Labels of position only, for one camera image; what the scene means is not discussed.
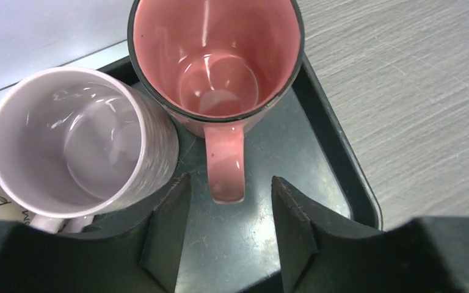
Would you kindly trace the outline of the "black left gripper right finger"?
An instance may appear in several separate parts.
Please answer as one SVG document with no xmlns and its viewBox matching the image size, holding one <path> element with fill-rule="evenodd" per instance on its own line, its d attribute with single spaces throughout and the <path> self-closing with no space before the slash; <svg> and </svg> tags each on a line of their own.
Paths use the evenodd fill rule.
<svg viewBox="0 0 469 293">
<path fill-rule="evenodd" d="M 384 232 L 278 176 L 272 209 L 285 292 L 469 292 L 469 217 L 418 217 Z"/>
</svg>

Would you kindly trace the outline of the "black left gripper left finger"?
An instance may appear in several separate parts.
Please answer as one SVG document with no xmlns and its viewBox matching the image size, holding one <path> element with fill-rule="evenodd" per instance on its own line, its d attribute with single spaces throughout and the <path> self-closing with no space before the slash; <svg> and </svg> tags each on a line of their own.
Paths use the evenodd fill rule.
<svg viewBox="0 0 469 293">
<path fill-rule="evenodd" d="M 0 292 L 173 292 L 191 193 L 184 173 L 82 233 L 0 222 Z"/>
</svg>

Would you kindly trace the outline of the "lilac mug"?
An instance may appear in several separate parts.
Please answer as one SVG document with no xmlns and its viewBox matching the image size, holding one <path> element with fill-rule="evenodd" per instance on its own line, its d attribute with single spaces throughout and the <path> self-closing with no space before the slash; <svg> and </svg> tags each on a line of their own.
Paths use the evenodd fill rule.
<svg viewBox="0 0 469 293">
<path fill-rule="evenodd" d="M 167 112 L 100 71 L 55 67 L 0 102 L 0 186 L 33 213 L 31 226 L 78 233 L 172 177 L 179 142 Z"/>
</svg>

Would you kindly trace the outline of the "pink patterned mug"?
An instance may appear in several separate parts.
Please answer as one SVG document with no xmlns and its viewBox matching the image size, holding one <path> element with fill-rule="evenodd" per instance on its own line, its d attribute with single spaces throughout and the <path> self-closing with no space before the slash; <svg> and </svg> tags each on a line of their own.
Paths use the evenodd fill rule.
<svg viewBox="0 0 469 293">
<path fill-rule="evenodd" d="M 206 143 L 216 203 L 245 197 L 244 135 L 291 87 L 302 62 L 296 1 L 134 1 L 134 70 L 160 105 Z"/>
</svg>

